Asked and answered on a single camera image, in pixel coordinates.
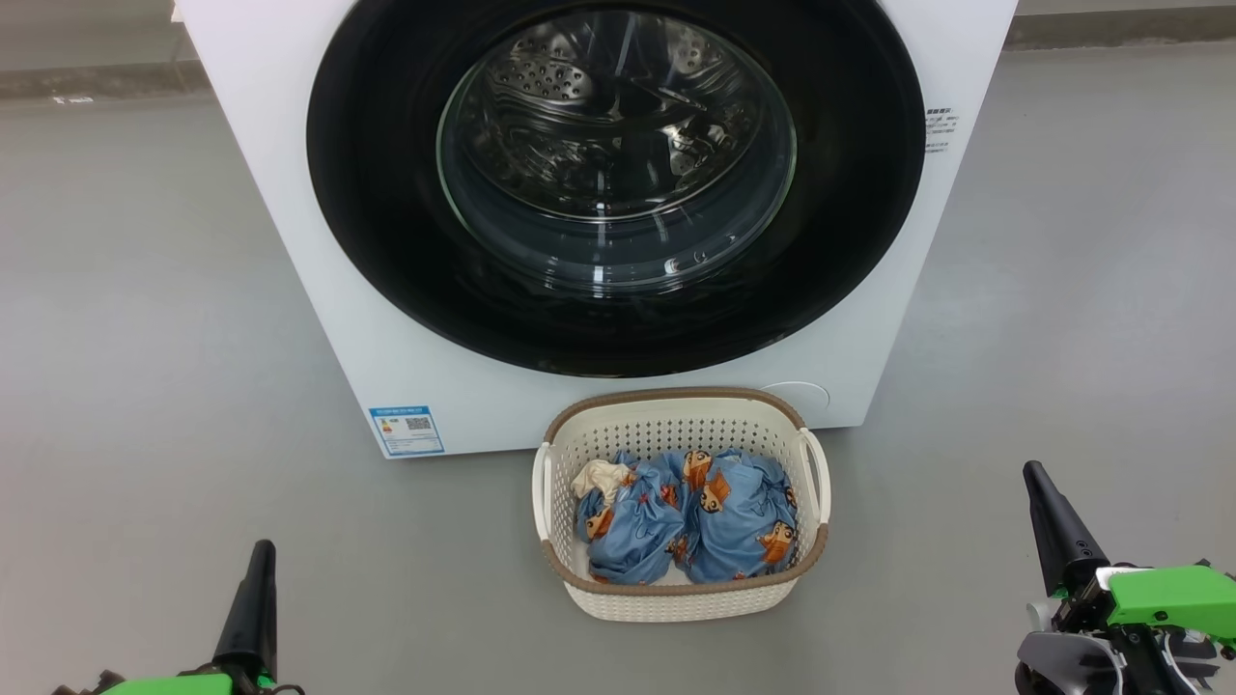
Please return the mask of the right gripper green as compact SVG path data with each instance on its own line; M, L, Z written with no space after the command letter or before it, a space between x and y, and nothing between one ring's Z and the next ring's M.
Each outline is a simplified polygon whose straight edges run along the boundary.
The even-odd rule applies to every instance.
M1027 607L1025 693L1234 693L1234 575L1110 565L1042 463L1023 481L1048 594Z

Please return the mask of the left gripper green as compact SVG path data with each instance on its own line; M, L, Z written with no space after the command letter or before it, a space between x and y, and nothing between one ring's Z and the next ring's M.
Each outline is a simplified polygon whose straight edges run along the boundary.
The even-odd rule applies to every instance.
M302 694L297 683L278 683L277 672L277 585L274 585L274 542L253 545L247 571L239 582L234 603L224 622L213 665L184 670L176 676L129 679L114 670L98 674L96 685L70 689L59 685L53 694Z

